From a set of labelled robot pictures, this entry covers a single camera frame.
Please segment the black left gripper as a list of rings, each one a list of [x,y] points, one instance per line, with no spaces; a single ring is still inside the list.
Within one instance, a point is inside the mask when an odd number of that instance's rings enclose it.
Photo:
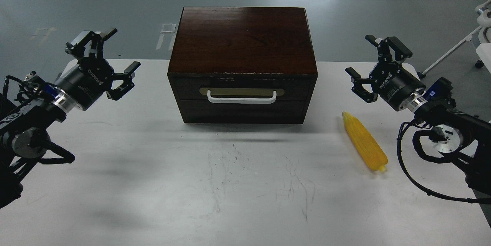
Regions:
[[[104,43],[117,32],[116,28],[104,32],[84,30],[66,43],[65,52],[78,61],[54,85],[75,100],[81,110],[87,110],[105,91],[108,99],[117,101],[134,87],[133,78],[140,62],[133,61],[122,73],[114,73],[113,67],[103,59]],[[86,58],[88,43],[91,46]],[[122,81],[122,84],[111,89],[112,81]]]

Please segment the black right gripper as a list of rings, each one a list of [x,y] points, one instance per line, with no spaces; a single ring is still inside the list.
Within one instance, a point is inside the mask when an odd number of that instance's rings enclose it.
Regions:
[[[405,109],[403,103],[412,93],[422,93],[426,89],[418,78],[400,64],[411,58],[413,53],[395,36],[376,38],[366,35],[365,39],[377,48],[379,63],[370,72],[370,78],[362,78],[355,69],[346,68],[353,83],[351,90],[366,103],[375,102],[379,95],[395,111]],[[373,92],[368,92],[364,84],[371,85]]]

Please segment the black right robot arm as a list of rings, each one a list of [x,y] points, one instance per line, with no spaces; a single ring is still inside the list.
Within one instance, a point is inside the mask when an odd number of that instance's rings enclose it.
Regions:
[[[489,122],[456,109],[452,83],[439,78],[429,89],[403,68],[412,52],[395,36],[376,38],[366,35],[378,53],[378,63],[363,78],[353,68],[346,72],[353,82],[352,91],[363,101],[372,103],[381,97],[395,111],[414,113],[411,122],[403,122],[397,138],[397,157],[407,177],[402,159],[402,139],[410,126],[419,128],[412,138],[417,155],[437,164],[452,163],[465,174],[469,188],[490,195]]]

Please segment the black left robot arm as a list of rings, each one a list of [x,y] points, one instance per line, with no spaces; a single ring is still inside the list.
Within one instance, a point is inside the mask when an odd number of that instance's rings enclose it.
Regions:
[[[87,110],[102,94],[117,101],[134,87],[140,62],[116,73],[104,58],[104,43],[117,33],[82,31],[66,44],[77,63],[53,83],[35,71],[21,80],[5,77],[1,92],[0,202],[5,207],[21,197],[21,182],[37,164],[72,163],[75,156],[51,141],[47,128],[63,122],[74,108]]]

